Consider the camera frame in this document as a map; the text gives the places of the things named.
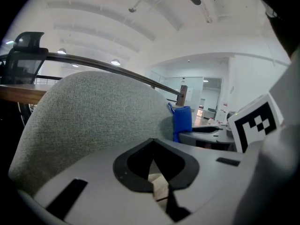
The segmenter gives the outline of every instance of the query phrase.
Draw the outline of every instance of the blue cloth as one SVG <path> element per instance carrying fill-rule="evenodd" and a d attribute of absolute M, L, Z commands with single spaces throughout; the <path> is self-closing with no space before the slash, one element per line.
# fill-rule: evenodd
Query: blue cloth
<path fill-rule="evenodd" d="M 190 106 L 176 108 L 169 103 L 170 109 L 174 115 L 174 142 L 180 143 L 178 134 L 181 132 L 192 131 L 192 110 Z"/>

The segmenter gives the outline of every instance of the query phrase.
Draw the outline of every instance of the wooden tabletop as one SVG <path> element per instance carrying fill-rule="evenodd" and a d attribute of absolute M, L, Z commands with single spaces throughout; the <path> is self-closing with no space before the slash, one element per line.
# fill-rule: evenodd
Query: wooden tabletop
<path fill-rule="evenodd" d="M 48 84 L 0 85 L 0 99 L 25 104 L 38 104 L 42 96 L 52 86 Z"/>

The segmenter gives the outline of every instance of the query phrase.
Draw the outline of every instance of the gray fabric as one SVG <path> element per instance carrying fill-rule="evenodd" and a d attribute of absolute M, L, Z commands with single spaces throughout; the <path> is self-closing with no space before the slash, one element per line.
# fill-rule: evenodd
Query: gray fabric
<path fill-rule="evenodd" d="M 160 93 L 125 76 L 80 72 L 60 80 L 40 100 L 23 131 L 9 176 L 34 195 L 90 153 L 172 136 L 173 116 Z"/>

